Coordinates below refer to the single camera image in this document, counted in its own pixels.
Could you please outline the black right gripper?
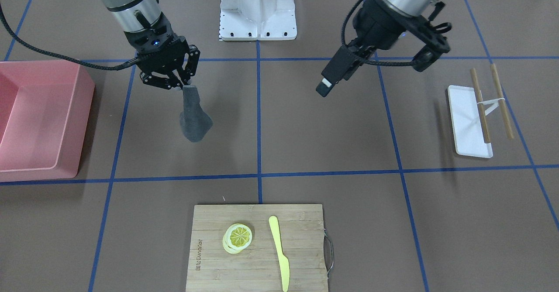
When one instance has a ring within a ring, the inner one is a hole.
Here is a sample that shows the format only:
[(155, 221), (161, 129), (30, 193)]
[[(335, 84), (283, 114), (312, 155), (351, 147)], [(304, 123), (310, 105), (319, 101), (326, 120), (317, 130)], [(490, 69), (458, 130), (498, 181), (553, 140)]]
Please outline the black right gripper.
[(124, 32), (137, 51), (141, 81), (165, 90), (190, 85), (197, 72), (200, 50), (177, 35), (169, 21), (158, 21), (147, 29)]

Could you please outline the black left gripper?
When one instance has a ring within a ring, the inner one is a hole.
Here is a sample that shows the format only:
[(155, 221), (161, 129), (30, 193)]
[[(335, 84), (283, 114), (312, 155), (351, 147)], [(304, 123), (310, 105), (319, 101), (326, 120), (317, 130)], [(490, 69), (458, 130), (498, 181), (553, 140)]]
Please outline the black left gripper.
[(435, 9), (426, 19), (423, 16), (405, 17), (397, 16), (397, 23), (402, 26), (405, 31), (413, 34), (416, 38), (424, 43), (424, 46), (413, 57), (411, 67), (417, 72), (423, 72), (436, 62), (441, 55), (450, 52), (450, 45), (445, 37), (445, 33), (452, 30), (451, 22), (443, 22), (439, 25), (433, 25), (431, 22), (445, 8), (444, 2), (433, 2)]

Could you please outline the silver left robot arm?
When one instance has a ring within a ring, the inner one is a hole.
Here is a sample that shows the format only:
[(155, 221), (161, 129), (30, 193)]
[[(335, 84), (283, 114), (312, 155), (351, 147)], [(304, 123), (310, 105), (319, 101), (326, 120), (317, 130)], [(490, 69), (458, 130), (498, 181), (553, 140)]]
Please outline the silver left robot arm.
[[(432, 24), (444, 7), (439, 0), (359, 0), (350, 12), (356, 37), (349, 43), (343, 40), (341, 49), (349, 56), (351, 70), (362, 65), (412, 67), (417, 72), (427, 69), (450, 51), (444, 34), (451, 24)], [(405, 32), (424, 43), (411, 61), (371, 60), (375, 51), (391, 49)]]

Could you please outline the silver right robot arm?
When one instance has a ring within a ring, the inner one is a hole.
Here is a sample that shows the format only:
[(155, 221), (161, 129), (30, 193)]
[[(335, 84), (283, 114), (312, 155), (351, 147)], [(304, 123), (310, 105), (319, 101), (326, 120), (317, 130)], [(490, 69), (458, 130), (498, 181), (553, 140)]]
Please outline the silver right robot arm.
[(120, 24), (136, 57), (100, 69), (118, 71), (137, 66), (142, 83), (162, 89), (184, 88), (196, 74), (199, 49), (175, 33), (159, 0), (101, 0)]

